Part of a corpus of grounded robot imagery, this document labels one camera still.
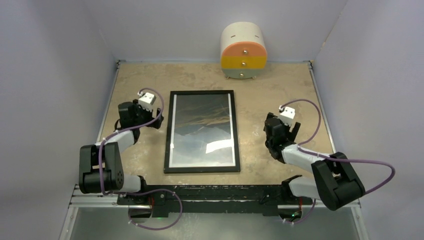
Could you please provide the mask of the small round drawer cabinet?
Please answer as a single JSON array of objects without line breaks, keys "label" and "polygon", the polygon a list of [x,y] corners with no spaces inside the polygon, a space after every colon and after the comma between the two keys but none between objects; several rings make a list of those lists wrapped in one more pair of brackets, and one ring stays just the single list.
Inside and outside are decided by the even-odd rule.
[{"label": "small round drawer cabinet", "polygon": [[261,28],[252,22],[229,24],[220,37],[220,66],[226,79],[255,79],[267,64]]}]

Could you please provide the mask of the aluminium rail frame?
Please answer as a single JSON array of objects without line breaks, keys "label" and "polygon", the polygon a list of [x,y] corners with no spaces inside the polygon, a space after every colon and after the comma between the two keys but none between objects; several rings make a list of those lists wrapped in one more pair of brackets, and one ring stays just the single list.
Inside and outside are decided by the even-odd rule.
[{"label": "aluminium rail frame", "polygon": [[[84,145],[79,151],[78,187],[83,194],[117,196],[119,206],[127,206],[129,222],[135,223],[135,210],[149,205],[154,218],[170,213],[198,214],[262,214],[279,216],[295,225],[306,217],[301,210],[292,214],[280,212],[281,203],[300,204],[302,199],[321,201],[336,211],[366,194],[365,187],[352,167],[352,161],[342,152],[324,154],[304,149],[295,139],[301,127],[295,122],[295,110],[288,103],[278,114],[268,113],[263,130],[265,146],[277,161],[297,166],[313,174],[313,178],[294,175],[281,184],[254,185],[148,185],[141,175],[124,174],[121,154],[140,139],[140,129],[159,129],[164,120],[163,109],[152,113],[159,93],[151,88],[138,92],[138,99],[123,102],[118,107],[119,119],[114,131],[103,140]],[[193,149],[182,131],[193,126],[198,130],[217,127],[229,135],[210,142],[208,154],[229,147],[232,165],[195,166],[199,173],[239,172],[240,154],[237,140],[236,102],[233,90],[174,90],[170,92],[169,120],[165,148],[165,173],[188,173],[187,166],[172,166],[178,150]]]}]

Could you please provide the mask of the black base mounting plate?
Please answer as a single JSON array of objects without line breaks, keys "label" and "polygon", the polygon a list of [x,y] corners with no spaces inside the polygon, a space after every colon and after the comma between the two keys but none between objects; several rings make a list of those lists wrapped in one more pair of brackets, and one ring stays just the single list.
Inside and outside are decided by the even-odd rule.
[{"label": "black base mounting plate", "polygon": [[170,213],[261,214],[290,221],[302,217],[307,197],[285,197],[281,184],[147,185],[143,195],[121,194],[118,205],[152,207],[152,217]]}]

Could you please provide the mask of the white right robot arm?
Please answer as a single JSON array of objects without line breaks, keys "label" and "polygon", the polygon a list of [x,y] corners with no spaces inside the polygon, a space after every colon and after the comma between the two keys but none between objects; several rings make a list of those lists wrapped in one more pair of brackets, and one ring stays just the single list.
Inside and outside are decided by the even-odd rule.
[{"label": "white right robot arm", "polygon": [[313,174],[295,175],[282,181],[280,196],[288,204],[300,197],[320,200],[329,210],[339,208],[365,195],[365,187],[342,152],[326,155],[301,151],[295,143],[301,124],[291,125],[269,112],[264,121],[265,146],[270,155],[283,164],[297,166]]}]

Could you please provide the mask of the wooden picture frame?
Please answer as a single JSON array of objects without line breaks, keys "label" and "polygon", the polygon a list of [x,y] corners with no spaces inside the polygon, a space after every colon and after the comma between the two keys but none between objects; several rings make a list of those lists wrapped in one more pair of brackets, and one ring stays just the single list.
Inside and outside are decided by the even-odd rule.
[{"label": "wooden picture frame", "polygon": [[202,174],[240,170],[234,91],[171,91],[163,172]]}]

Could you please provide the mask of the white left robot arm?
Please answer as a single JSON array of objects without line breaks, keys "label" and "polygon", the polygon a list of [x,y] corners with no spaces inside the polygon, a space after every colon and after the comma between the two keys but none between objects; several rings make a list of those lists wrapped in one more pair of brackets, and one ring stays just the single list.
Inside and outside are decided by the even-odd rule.
[{"label": "white left robot arm", "polygon": [[104,140],[84,145],[79,150],[78,185],[83,194],[129,194],[138,205],[146,203],[149,191],[140,175],[125,174],[121,154],[137,143],[142,127],[159,129],[164,120],[162,109],[137,100],[118,105],[119,119],[114,132]]}]

